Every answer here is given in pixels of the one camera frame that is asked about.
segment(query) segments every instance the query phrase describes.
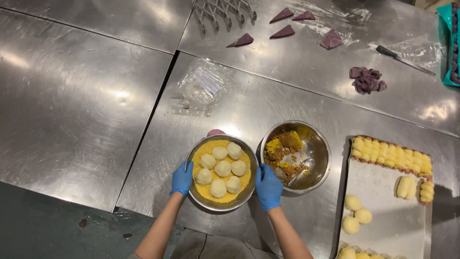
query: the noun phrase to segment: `hand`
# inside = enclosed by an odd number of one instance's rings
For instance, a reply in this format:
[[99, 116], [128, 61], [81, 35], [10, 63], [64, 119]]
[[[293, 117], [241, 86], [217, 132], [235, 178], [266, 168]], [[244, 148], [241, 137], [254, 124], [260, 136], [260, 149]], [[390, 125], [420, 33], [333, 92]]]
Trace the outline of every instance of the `hand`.
[[174, 192], [181, 192], [184, 196], [187, 196], [189, 193], [190, 186], [193, 181], [193, 161], [190, 161], [187, 166], [187, 171], [185, 171], [185, 161], [180, 164], [180, 166], [172, 174], [172, 190], [169, 195]]
[[260, 164], [256, 174], [256, 191], [262, 210], [281, 207], [280, 199], [283, 192], [283, 183], [275, 176], [275, 172], [266, 164]]

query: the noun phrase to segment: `knife handle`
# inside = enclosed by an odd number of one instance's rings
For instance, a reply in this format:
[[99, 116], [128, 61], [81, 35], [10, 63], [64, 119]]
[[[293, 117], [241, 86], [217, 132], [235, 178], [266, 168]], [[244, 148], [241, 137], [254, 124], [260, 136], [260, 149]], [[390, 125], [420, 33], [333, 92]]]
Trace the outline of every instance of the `knife handle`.
[[392, 57], [394, 59], [396, 59], [398, 57], [398, 54], [392, 52], [391, 50], [389, 50], [386, 47], [381, 46], [381, 45], [379, 45], [375, 50], [380, 54], [384, 54], [384, 55]]

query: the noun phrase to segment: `person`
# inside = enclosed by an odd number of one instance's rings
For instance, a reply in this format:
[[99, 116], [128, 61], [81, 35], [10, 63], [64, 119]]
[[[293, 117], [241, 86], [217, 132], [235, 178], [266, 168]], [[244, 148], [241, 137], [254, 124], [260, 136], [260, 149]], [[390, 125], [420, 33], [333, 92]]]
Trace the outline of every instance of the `person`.
[[[162, 259], [171, 228], [176, 221], [179, 208], [189, 193], [193, 182], [193, 162], [185, 170], [185, 162], [172, 174], [172, 190], [165, 208], [155, 220], [149, 232], [130, 259]], [[283, 257], [286, 259], [312, 259], [310, 251], [286, 219], [280, 204], [282, 182], [266, 164], [256, 172], [255, 188], [262, 209], [268, 215], [278, 239]], [[277, 258], [257, 250], [249, 244], [227, 237], [211, 236], [185, 229], [174, 249], [171, 259], [270, 259]]]

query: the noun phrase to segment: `kitchen knife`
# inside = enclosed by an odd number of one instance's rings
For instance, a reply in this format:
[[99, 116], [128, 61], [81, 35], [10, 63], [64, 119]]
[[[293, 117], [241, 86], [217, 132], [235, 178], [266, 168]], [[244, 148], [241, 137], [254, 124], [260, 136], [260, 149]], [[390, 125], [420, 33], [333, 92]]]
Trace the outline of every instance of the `kitchen knife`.
[[399, 60], [399, 61], [401, 61], [401, 62], [403, 62], [403, 63], [406, 63], [406, 64], [408, 64], [408, 65], [411, 66], [411, 67], [414, 67], [414, 68], [416, 68], [416, 69], [418, 69], [418, 70], [420, 70], [420, 71], [422, 71], [422, 72], [427, 73], [428, 75], [431, 75], [431, 76], [434, 76], [434, 77], [436, 76], [435, 73], [429, 71], [429, 70], [426, 69], [426, 68], [421, 67], [420, 65], [416, 65], [416, 64], [414, 64], [413, 62], [410, 62], [410, 61], [407, 60], [407, 59], [401, 58], [398, 54], [392, 52], [391, 50], [387, 49], [387, 48], [384, 47], [384, 46], [380, 46], [380, 45], [379, 45], [375, 50], [376, 50], [378, 53], [380, 53], [380, 54], [384, 54], [385, 56], [389, 56], [389, 57], [392, 57], [392, 58], [394, 58], [394, 59], [396, 59], [396, 60]]

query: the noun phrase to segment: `stainless steel bowl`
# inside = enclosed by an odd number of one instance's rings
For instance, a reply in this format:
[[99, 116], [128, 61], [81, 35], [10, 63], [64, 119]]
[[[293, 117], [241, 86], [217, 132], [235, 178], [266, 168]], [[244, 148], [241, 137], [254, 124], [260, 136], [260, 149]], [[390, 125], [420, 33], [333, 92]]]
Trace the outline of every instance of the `stainless steel bowl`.
[[284, 189], [293, 193], [308, 193], [318, 188], [328, 177], [331, 169], [331, 148], [326, 138], [312, 125], [297, 121], [289, 120], [278, 123], [273, 126], [260, 146], [260, 161], [264, 163], [264, 147], [267, 141], [271, 141], [276, 135], [294, 130], [299, 135], [300, 140], [307, 148], [307, 155], [314, 159], [314, 165], [310, 168], [310, 174], [300, 175], [290, 187], [284, 186]]
[[187, 160], [185, 162], [185, 168], [187, 168], [187, 165], [192, 160], [193, 155], [198, 150], [198, 148], [201, 147], [201, 145], [203, 145], [204, 143], [211, 141], [211, 140], [228, 140], [228, 141], [238, 144], [241, 147], [241, 149], [249, 156], [249, 159], [251, 160], [251, 180], [249, 181], [249, 184], [246, 186], [246, 188], [244, 188], [244, 190], [238, 194], [236, 199], [232, 200], [231, 202], [219, 203], [219, 202], [215, 202], [215, 201], [204, 198], [196, 189], [195, 181], [192, 183], [192, 186], [190, 187], [190, 196], [192, 196], [192, 198], [198, 204], [200, 204], [201, 206], [211, 211], [216, 211], [216, 212], [231, 211], [243, 205], [244, 203], [246, 203], [246, 201], [253, 194], [254, 183], [256, 179], [256, 171], [257, 171], [257, 168], [259, 167], [259, 162], [257, 161], [256, 154], [246, 142], [244, 142], [243, 140], [237, 137], [231, 136], [231, 135], [218, 134], [218, 135], [213, 135], [213, 136], [209, 136], [207, 138], [202, 139], [192, 148], [189, 155], [187, 156]]

